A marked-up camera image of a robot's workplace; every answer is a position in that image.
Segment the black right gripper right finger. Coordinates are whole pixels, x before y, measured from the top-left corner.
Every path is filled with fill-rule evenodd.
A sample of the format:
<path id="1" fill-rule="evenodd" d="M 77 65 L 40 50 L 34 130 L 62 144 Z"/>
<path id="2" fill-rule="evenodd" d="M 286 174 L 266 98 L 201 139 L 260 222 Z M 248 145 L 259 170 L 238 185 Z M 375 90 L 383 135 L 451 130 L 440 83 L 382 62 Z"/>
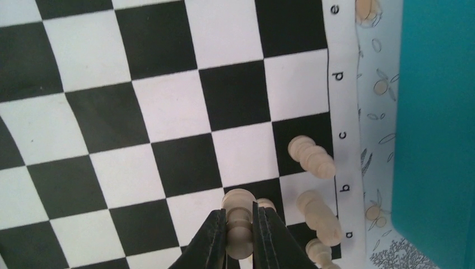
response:
<path id="1" fill-rule="evenodd" d="M 253 202 L 253 268 L 316 268 L 272 208 Z"/>

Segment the white chess rook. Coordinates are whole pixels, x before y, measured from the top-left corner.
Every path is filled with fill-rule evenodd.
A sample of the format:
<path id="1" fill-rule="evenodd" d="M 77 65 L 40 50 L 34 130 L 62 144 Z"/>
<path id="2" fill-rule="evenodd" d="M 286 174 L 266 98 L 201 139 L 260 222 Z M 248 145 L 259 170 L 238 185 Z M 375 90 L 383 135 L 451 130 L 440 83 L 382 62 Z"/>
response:
<path id="1" fill-rule="evenodd" d="M 332 261 L 332 249 L 315 238 L 309 241 L 305 251 L 310 260 L 322 269 L 341 269 L 341 267 Z"/>

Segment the white chess pawn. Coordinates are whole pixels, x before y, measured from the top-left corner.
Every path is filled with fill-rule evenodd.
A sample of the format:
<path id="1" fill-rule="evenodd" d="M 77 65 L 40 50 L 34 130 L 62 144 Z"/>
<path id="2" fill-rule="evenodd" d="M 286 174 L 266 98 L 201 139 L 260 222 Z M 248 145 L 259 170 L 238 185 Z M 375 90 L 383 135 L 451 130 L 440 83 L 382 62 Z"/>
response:
<path id="1" fill-rule="evenodd" d="M 332 179 L 336 175 L 333 158 L 326 149 L 308 136 L 296 136 L 287 147 L 290 157 L 319 179 Z"/>

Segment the white chess piece tall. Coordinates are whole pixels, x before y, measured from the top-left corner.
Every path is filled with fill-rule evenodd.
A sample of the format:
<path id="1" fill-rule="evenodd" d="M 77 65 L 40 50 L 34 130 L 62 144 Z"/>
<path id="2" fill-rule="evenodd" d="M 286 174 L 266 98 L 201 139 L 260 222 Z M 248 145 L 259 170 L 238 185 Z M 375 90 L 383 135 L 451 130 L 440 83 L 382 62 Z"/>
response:
<path id="1" fill-rule="evenodd" d="M 245 189 L 233 189 L 227 192 L 221 203 L 226 211 L 226 252 L 236 260 L 242 260 L 253 254 L 253 203 L 260 207 L 276 209 L 267 198 L 256 199 Z"/>

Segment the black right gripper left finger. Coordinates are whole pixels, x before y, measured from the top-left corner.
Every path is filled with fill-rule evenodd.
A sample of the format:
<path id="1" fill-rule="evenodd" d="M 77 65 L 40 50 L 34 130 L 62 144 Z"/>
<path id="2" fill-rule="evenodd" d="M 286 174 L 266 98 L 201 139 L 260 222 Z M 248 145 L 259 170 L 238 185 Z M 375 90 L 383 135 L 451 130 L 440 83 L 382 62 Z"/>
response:
<path id="1" fill-rule="evenodd" d="M 169 269 L 223 268 L 226 261 L 226 211 L 209 213 L 182 255 Z"/>

